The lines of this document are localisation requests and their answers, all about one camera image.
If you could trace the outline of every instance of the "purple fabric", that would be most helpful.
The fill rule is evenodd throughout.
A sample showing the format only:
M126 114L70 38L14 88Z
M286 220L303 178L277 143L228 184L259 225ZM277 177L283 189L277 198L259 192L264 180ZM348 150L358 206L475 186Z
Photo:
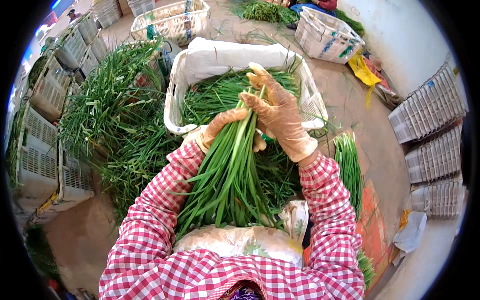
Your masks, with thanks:
M241 287L238 289L230 300L260 300L261 296L259 296L254 290L248 287Z

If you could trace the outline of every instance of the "rubber glove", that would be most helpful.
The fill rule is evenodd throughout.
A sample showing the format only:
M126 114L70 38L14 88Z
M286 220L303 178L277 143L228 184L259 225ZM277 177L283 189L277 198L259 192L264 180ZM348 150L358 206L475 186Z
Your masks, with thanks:
M183 140L182 145L189 143L192 140L196 140L198 146L203 153L208 153L210 146L212 145L216 136L222 131L223 127L228 123L239 121L244 119L248 114L247 108L234 108L224 112L221 112L213 118L208 125L202 125L191 131Z
M275 135L293 162L312 155L318 142L311 138L301 125L297 98L287 92L258 63L251 62L249 66L255 72L247 73L250 84L257 90L261 90L265 85L269 104L245 92L239 94L240 99L257 113L260 122Z

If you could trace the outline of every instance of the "sleeve cuff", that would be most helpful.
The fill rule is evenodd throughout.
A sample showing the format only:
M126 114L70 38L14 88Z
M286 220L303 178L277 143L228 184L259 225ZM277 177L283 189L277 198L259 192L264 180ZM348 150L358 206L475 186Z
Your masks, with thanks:
M314 171L317 171L319 168L323 168L326 159L327 158L325 156L323 156L321 153L318 153L317 158L311 164L305 167L299 167L299 172L312 173Z

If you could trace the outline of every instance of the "person in background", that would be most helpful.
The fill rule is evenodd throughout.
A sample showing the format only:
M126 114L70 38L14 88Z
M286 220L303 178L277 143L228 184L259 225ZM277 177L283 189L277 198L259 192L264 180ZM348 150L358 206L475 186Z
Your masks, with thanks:
M75 13L75 9L71 9L67 16L70 17L70 23L73 22L73 20L77 19L77 18L80 18L82 16L82 13L79 12L79 13Z
M331 16L336 17L335 15L336 1L337 0L312 0L311 3L297 4L297 0L293 0L290 2L290 5L288 6L288 8L300 14L300 12L303 10L303 7L306 6L308 8L312 8L314 10L318 10L320 12L324 12ZM299 24L298 21L287 24L287 28L297 29L298 24Z

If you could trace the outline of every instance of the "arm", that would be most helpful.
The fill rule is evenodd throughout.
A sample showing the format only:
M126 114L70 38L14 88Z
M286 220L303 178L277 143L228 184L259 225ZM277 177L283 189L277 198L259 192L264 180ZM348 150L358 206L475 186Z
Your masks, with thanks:
M299 166L313 222L312 250L304 272L320 278L335 296L337 292L347 298L363 296L363 273L357 261L361 237L355 234L355 211L340 179L338 163L314 152Z
M185 196L167 191L189 192L187 180L196 175L204 158L195 141L167 156L170 162L153 178L130 206L119 228L120 236L108 254L107 267L100 278L99 297L118 297L118 284L134 283L171 253L173 229Z
M257 114L259 121L277 137L285 153L300 166L303 194L312 213L312 254L303 272L329 297L359 298L363 274L356 259L361 244L355 234L355 213L349 193L339 177L338 164L319 154L317 140L302 126L297 98L286 91L260 65L250 63L247 73L256 89L265 85L268 103L248 93L239 97Z

